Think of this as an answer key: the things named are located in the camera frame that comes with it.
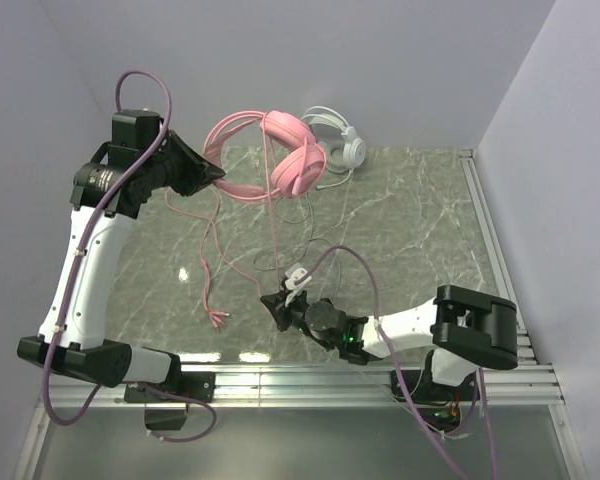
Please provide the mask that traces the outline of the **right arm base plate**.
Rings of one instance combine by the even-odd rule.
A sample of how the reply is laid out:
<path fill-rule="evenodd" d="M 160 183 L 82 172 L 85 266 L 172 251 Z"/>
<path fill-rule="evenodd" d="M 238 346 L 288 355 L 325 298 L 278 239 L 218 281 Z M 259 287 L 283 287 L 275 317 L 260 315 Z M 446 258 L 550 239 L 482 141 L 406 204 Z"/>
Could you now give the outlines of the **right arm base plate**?
<path fill-rule="evenodd" d="M 430 375 L 425 370 L 402 370 L 401 375 L 412 400 L 415 403 L 424 403 L 431 399 L 431 394 L 428 392 L 427 382 L 430 380 Z M 398 374 L 395 370 L 389 373 L 389 393 L 399 402 L 405 402 L 405 396 L 400 387 Z"/>

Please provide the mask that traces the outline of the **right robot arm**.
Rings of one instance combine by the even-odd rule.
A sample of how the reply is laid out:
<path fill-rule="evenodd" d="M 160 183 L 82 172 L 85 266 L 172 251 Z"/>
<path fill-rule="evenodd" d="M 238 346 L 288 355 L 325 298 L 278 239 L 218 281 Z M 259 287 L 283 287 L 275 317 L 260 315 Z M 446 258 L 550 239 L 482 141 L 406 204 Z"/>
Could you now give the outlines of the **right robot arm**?
<path fill-rule="evenodd" d="M 304 290 L 282 289 L 260 301 L 279 331 L 294 328 L 354 365 L 429 348 L 431 380 L 447 387 L 460 385 L 480 367 L 506 371 L 518 366 L 517 306 L 483 292 L 443 285 L 427 302 L 378 320 L 349 315 L 328 298 L 310 303 Z"/>

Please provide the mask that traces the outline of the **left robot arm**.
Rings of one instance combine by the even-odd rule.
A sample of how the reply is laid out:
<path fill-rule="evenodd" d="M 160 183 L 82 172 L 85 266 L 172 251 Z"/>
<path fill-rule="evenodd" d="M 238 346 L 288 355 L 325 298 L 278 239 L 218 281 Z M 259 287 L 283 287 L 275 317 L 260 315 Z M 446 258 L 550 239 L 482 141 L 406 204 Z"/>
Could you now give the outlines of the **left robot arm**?
<path fill-rule="evenodd" d="M 86 244 L 79 244 L 99 201 L 155 140 L 162 125 L 155 112 L 115 113 L 110 141 L 74 175 L 71 236 L 60 281 L 38 333 L 20 339 L 20 359 L 41 367 L 50 356 L 54 373 L 106 387 L 124 382 L 160 384 L 176 376 L 178 356 L 106 339 L 107 301 L 119 256 L 152 192 L 169 187 L 191 196 L 223 177 L 223 170 L 175 132 L 168 132 L 159 148 L 112 194 Z"/>

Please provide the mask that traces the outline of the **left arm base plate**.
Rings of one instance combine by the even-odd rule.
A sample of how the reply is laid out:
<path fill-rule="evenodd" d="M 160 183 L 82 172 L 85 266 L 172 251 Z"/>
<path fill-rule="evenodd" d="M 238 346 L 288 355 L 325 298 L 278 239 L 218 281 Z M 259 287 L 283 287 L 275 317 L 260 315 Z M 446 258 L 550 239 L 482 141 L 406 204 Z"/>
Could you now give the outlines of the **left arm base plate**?
<path fill-rule="evenodd" d="M 210 403 L 214 397 L 216 374 L 210 371 L 182 372 L 162 383 L 127 385 L 125 403 L 191 402 Z"/>

